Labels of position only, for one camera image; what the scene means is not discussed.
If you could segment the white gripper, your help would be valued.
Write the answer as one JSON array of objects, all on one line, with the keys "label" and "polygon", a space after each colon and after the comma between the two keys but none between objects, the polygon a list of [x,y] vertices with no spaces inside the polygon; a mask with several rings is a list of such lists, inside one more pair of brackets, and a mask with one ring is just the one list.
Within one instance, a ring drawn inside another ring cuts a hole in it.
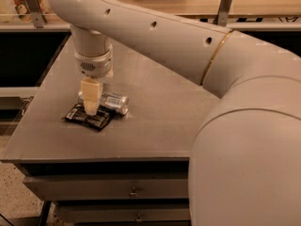
[{"label": "white gripper", "polygon": [[88,115],[94,116],[100,105],[103,85],[94,78],[105,77],[113,68],[113,46],[107,44],[76,47],[74,52],[78,70],[86,76],[81,81],[84,108]]}]

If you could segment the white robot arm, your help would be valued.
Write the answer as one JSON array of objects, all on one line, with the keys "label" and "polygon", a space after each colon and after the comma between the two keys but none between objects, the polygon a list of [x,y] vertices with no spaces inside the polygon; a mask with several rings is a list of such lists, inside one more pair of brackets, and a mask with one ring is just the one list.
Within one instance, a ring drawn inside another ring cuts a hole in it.
[{"label": "white robot arm", "polygon": [[301,226],[301,58],[214,24],[117,0],[48,0],[219,97],[189,162],[193,226]]}]

